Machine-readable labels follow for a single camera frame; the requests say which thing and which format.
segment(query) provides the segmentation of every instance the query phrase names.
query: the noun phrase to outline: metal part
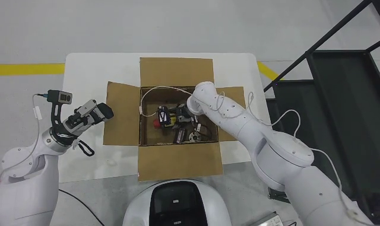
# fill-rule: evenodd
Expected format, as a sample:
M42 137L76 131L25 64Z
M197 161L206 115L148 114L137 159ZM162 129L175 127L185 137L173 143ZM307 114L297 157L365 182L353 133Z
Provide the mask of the metal part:
M283 226L280 216L273 212L250 226Z
M190 142L199 142L201 141L201 135L198 133L198 132L191 132L190 135L189 135L189 141Z
M42 140L48 148L55 152L66 152L71 146L61 144L59 141L57 141L52 134L52 128L42 133Z

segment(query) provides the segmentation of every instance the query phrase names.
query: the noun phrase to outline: open cardboard box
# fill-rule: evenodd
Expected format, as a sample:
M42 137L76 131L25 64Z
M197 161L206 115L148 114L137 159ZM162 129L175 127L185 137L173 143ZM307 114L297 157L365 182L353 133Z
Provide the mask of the open cardboard box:
M104 125L104 145L138 146L138 180L167 180L223 174L220 141L235 141L207 117L201 121L212 132L211 140L200 143L173 144L174 132L164 135L153 128L157 117L140 116L142 95L159 85L184 88L190 93L203 81L214 82L212 59L141 58L141 87L109 82L107 105L115 114ZM243 87L217 88L220 93L245 107ZM145 114L159 105L185 103L188 94L169 89L152 90L143 100Z

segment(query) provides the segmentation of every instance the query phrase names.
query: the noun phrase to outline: black cable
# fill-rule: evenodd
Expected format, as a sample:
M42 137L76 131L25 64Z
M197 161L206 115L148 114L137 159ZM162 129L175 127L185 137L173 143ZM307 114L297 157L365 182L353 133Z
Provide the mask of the black cable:
M84 148L83 148L82 145L86 146L86 148L90 151L90 153L86 152L86 151L84 150ZM95 154L95 151L94 151L92 148L90 148L90 146L89 146L88 144L86 144L86 143L85 143L84 141L82 141L82 140L79 140L79 144L78 144L78 146L79 146L79 148L81 148L81 150L83 151L83 153L84 153L85 155L89 156L89 157L91 157L91 156L93 156L93 155Z
M64 190L61 190L61 189L59 189L59 191L65 193L65 194L67 194L67 195L69 195L69 196L72 196L72 197L75 198L77 201L81 202L82 205L84 205L84 207L86 207L86 208L91 212L91 214L94 215L94 217L96 218L96 220L98 220L98 222L99 222L102 226L105 226L104 223L102 223L101 220L100 220L98 217L96 217L96 215L94 214L94 212L93 212L93 211L92 211L87 205L85 205L85 203L83 203L81 200L79 200L76 196L74 196L74 195L72 195L72 194L70 194L70 193L68 193L68 192L66 192L66 191L64 191Z

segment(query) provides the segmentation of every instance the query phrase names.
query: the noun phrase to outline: gray floor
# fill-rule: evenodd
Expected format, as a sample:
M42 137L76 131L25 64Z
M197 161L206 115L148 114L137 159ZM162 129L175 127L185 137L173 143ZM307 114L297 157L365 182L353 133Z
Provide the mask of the gray floor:
M227 204L233 225L250 225L273 211L281 211L283 221L296 218L289 204L267 199L267 188L254 173L251 163L228 164L222 176L198 180L218 190ZM105 225L121 225L128 204L154 182L137 182L137 176L113 177L60 184L91 206ZM76 200L60 193L51 225L98 225Z
M279 73L360 1L0 0L0 63L64 63L72 52L248 52ZM380 40L379 21L372 7L365 9L322 48L367 48ZM380 50L373 57L380 60ZM311 78L307 64L286 78ZM0 156L34 141L31 95L60 89L62 80L63 75L0 77ZM269 81L262 76L264 85ZM50 105L36 103L45 117L41 129L46 129ZM226 165L223 176L201 180L221 193L233 225L247 225L275 210L287 224L296 219L290 205L267 199L250 163ZM129 176L60 187L87 203L106 225L120 226L128 203L151 184ZM98 223L60 193L51 225Z

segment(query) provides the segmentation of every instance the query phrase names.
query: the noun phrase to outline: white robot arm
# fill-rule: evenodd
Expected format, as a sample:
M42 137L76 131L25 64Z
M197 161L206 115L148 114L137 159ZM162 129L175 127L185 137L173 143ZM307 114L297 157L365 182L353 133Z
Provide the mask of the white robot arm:
M190 112L205 114L247 148L260 179L286 192L305 225L372 225L324 173L311 166L314 155L309 147L270 129L237 102L218 95L212 82L198 84L187 105Z
M46 97L53 103L53 126L33 145L13 148L2 159L0 226L49 225L58 200L58 156L88 128L113 117L107 105L90 100L61 122L61 105L71 103L71 94L49 90Z

